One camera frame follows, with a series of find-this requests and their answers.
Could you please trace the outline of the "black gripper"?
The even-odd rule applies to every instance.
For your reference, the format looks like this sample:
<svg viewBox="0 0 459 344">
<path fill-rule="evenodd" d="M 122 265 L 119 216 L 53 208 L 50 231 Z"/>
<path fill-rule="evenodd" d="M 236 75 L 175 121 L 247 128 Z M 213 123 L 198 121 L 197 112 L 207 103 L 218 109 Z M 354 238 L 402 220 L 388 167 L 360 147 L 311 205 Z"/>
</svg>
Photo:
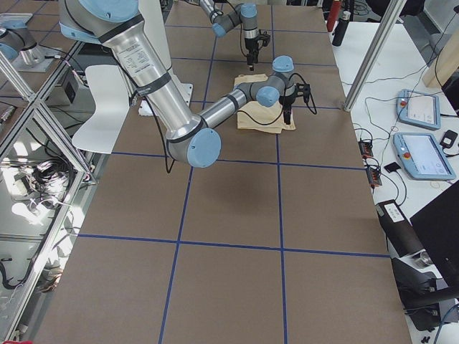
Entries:
<svg viewBox="0 0 459 344">
<path fill-rule="evenodd" d="M 247 50 L 246 59 L 247 59 L 247 66 L 249 67 L 250 71 L 254 70 L 254 62 L 258 61 L 259 55 L 259 39 L 255 38 L 244 38 L 245 41 L 245 48 Z"/>
<path fill-rule="evenodd" d="M 297 98 L 297 87 L 295 84 L 292 84 L 286 91 L 284 95 L 280 96 L 280 104 L 282 105 L 283 119 L 286 125 L 291 124 L 291 107 Z"/>
</svg>

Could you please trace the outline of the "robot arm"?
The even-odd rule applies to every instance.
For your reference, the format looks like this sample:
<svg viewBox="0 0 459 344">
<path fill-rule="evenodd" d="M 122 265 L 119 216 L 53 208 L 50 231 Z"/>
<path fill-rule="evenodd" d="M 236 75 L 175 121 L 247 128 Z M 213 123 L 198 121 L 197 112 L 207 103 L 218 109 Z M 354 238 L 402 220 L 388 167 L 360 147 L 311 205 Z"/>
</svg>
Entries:
<svg viewBox="0 0 459 344">
<path fill-rule="evenodd" d="M 243 82 L 213 105 L 194 114 L 173 73 L 164 18 L 158 1 L 60 1 L 60 28 L 70 39 L 110 49 L 137 93 L 166 127 L 165 151 L 195 168 L 212 165 L 221 151 L 215 128 L 249 102 L 280 103 L 289 111 L 298 91 L 289 56 L 273 61 L 261 82 Z"/>
<path fill-rule="evenodd" d="M 250 71 L 258 63 L 259 52 L 270 42 L 270 35 L 262 32 L 257 25 L 257 7 L 254 3 L 238 4 L 228 14 L 216 8 L 214 1 L 193 1 L 200 6 L 212 24 L 216 37 L 220 38 L 229 31 L 240 26 L 240 34 L 244 38 L 246 52 L 241 51 L 246 58 Z"/>
</svg>

